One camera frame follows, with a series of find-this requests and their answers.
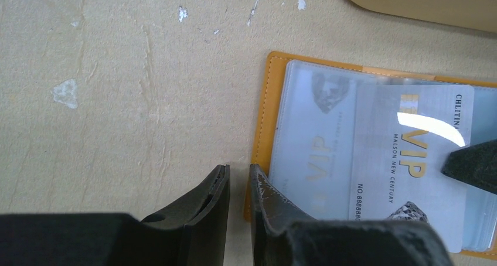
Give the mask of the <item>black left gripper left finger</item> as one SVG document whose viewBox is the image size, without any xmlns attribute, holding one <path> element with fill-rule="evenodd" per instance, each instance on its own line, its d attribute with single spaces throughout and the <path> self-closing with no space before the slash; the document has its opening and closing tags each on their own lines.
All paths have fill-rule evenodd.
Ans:
<svg viewBox="0 0 497 266">
<path fill-rule="evenodd" d="M 164 238 L 153 243 L 161 265 L 223 265 L 230 166 L 217 165 L 196 187 L 142 219 Z"/>
</svg>

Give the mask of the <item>orange oval tray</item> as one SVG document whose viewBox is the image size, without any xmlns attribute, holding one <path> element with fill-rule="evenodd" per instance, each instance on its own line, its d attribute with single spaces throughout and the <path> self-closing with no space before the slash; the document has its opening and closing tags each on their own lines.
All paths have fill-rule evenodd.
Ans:
<svg viewBox="0 0 497 266">
<path fill-rule="evenodd" d="M 496 0 L 350 0 L 378 13 L 496 32 Z"/>
</svg>

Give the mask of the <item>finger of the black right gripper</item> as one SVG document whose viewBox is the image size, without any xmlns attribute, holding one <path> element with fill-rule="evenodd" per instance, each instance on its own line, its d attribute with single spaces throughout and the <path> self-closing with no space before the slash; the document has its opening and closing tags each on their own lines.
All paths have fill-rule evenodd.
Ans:
<svg viewBox="0 0 497 266">
<path fill-rule="evenodd" d="M 450 153 L 441 169 L 449 178 L 496 194 L 496 140 Z"/>
</svg>

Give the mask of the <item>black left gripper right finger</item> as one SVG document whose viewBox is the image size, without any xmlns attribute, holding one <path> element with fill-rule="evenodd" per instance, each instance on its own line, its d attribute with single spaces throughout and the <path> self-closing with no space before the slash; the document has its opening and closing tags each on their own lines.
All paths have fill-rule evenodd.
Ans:
<svg viewBox="0 0 497 266">
<path fill-rule="evenodd" d="M 287 229 L 296 221 L 314 221 L 278 191 L 258 164 L 249 169 L 251 242 L 254 265 L 292 265 Z"/>
</svg>

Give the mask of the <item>orange leather card holder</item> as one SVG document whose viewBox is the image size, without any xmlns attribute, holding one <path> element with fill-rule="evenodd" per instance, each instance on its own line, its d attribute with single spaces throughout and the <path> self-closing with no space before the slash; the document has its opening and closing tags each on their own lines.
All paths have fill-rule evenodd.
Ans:
<svg viewBox="0 0 497 266">
<path fill-rule="evenodd" d="M 475 94 L 471 139 L 469 144 L 462 148 L 496 140 L 495 83 L 403 73 L 271 52 L 264 72 L 251 157 L 251 164 L 260 165 L 269 180 L 284 78 L 287 64 L 292 60 L 351 71 L 357 83 L 356 102 L 358 87 L 365 84 L 472 86 Z M 466 185 L 468 189 L 462 248 L 457 253 L 496 260 L 496 194 Z M 249 181 L 244 216 L 250 220 Z M 345 220 L 314 218 L 314 221 L 296 221 L 287 229 L 287 238 L 292 246 L 292 265 L 452 264 L 452 252 L 447 250 L 442 238 L 422 219 L 419 212 L 394 220 L 355 221 L 349 218 L 348 210 L 348 218 Z"/>
</svg>

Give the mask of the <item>silver VIP credit card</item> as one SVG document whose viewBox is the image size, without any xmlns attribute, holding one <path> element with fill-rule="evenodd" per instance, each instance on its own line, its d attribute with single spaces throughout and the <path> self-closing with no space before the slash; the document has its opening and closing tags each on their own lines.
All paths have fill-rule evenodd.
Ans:
<svg viewBox="0 0 497 266">
<path fill-rule="evenodd" d="M 348 218 L 357 83 L 351 71 L 287 64 L 271 184 L 311 217 Z"/>
</svg>

